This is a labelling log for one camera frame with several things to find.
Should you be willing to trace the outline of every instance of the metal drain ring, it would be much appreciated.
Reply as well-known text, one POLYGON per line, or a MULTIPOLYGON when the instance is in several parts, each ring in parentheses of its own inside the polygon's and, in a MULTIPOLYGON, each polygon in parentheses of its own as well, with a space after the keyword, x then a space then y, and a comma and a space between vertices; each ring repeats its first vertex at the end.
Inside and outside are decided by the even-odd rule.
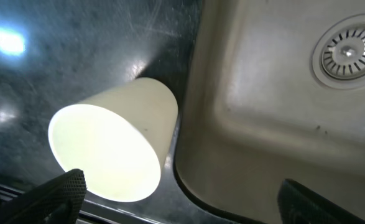
POLYGON ((321 54, 325 72, 337 80, 353 80, 365 75, 365 26, 341 30, 321 54))

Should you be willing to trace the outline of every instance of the drain strainer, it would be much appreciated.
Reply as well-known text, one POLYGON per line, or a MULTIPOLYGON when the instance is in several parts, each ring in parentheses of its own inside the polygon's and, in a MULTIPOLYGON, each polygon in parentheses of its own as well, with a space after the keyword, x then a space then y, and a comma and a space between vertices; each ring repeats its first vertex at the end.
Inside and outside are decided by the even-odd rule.
POLYGON ((337 33, 321 55, 325 72, 339 80, 365 75, 365 26, 348 27, 337 33))
POLYGON ((312 69, 332 88, 365 86, 365 14, 342 20, 323 34, 313 51, 312 69))

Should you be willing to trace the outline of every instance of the plastic cup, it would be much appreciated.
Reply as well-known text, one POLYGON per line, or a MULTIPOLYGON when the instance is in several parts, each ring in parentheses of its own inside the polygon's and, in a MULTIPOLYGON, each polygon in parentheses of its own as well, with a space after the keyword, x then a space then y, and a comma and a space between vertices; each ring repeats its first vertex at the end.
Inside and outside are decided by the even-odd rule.
POLYGON ((139 78, 56 112, 50 147, 65 172, 84 171, 90 192, 135 202, 160 182, 177 113, 165 85, 139 78))

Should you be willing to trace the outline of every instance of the sink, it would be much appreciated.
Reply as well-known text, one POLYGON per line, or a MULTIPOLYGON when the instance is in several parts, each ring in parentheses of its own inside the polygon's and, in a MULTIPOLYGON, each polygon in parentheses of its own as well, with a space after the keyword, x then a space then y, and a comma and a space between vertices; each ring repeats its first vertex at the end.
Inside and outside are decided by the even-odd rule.
POLYGON ((175 151, 187 194, 281 223, 290 178, 365 220, 361 30, 365 1, 205 2, 175 151))

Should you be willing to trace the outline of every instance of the black countertop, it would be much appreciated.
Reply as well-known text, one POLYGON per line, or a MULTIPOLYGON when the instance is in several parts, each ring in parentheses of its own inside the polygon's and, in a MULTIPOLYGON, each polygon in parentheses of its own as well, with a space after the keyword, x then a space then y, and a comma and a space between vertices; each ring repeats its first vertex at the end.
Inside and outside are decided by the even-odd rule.
MULTIPOLYGON (((29 190, 63 173, 47 128, 66 105, 153 77, 181 108, 200 12, 199 0, 0 1, 0 183, 29 190)), ((153 195, 119 203, 88 193, 83 212, 119 222, 229 223, 178 186, 177 135, 178 125, 153 195)))

